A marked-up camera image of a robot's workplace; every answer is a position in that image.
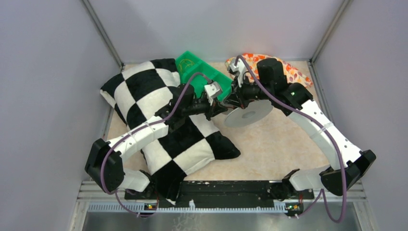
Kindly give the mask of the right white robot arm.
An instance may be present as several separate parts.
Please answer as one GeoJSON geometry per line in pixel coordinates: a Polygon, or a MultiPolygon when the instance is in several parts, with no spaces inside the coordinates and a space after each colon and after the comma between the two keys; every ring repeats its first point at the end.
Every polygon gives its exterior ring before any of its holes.
{"type": "Polygon", "coordinates": [[[293,170],[284,179],[282,192],[295,198],[306,189],[322,188],[342,196],[361,179],[376,155],[361,150],[347,139],[324,115],[309,90],[301,83],[291,83],[282,62],[275,58],[261,60],[258,74],[249,80],[251,68],[242,58],[233,58],[227,70],[234,75],[230,94],[224,103],[234,107],[225,121],[227,127],[253,124],[273,109],[282,111],[296,123],[326,156],[329,165],[309,170],[293,170]]]}

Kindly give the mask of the orange floral cloth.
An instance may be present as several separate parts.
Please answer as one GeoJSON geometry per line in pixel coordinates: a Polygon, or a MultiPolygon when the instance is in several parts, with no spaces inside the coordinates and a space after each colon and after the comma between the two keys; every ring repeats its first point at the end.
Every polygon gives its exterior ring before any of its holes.
{"type": "Polygon", "coordinates": [[[289,62],[283,61],[282,59],[278,57],[270,56],[267,54],[260,54],[260,53],[243,53],[242,56],[247,61],[247,63],[250,65],[250,68],[251,70],[253,70],[257,79],[259,79],[259,74],[258,74],[256,65],[264,59],[274,58],[277,61],[282,63],[283,71],[287,77],[288,83],[300,83],[303,86],[305,86],[307,89],[313,86],[313,82],[311,78],[309,78],[309,76],[302,73],[300,70],[298,70],[296,67],[291,65],[289,62]]]}

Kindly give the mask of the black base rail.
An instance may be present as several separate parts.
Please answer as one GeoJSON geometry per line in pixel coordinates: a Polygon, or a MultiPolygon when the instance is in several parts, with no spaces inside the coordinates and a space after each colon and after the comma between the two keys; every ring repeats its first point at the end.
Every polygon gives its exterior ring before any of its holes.
{"type": "Polygon", "coordinates": [[[175,204],[157,194],[153,186],[144,192],[125,193],[125,200],[153,201],[159,208],[267,208],[277,202],[314,199],[312,190],[295,191],[280,180],[183,181],[175,204]]]}

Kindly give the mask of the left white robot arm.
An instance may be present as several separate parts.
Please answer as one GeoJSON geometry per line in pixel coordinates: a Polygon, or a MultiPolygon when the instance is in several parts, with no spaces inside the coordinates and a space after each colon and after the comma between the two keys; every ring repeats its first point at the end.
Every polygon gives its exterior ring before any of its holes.
{"type": "Polygon", "coordinates": [[[188,116],[203,114],[209,120],[225,112],[226,107],[217,99],[221,93],[221,86],[214,81],[204,86],[199,98],[196,98],[192,85],[179,85],[169,103],[146,122],[115,139],[96,140],[86,161],[86,173],[107,194],[114,194],[122,187],[136,191],[143,199],[152,197],[154,186],[146,174],[138,171],[126,173],[124,160],[153,141],[180,128],[188,116]]]}

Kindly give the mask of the grey filament spool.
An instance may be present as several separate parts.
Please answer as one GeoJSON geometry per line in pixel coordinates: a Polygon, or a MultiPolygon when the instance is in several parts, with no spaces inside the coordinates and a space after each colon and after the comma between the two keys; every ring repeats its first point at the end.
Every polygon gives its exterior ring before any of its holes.
{"type": "Polygon", "coordinates": [[[230,111],[224,125],[229,128],[245,127],[266,117],[273,110],[274,106],[268,100],[253,101],[244,109],[236,108],[230,111]]]}

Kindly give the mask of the black white checkered pillow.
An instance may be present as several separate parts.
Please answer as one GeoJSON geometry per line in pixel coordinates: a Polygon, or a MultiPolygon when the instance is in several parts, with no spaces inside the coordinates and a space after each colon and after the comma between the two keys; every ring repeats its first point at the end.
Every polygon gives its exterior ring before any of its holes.
{"type": "Polygon", "coordinates": [[[143,62],[108,80],[101,95],[128,132],[92,145],[86,172],[105,193],[117,189],[141,193],[150,184],[175,205],[180,185],[214,160],[230,160],[240,150],[210,120],[217,101],[197,97],[181,84],[174,59],[143,62]]]}

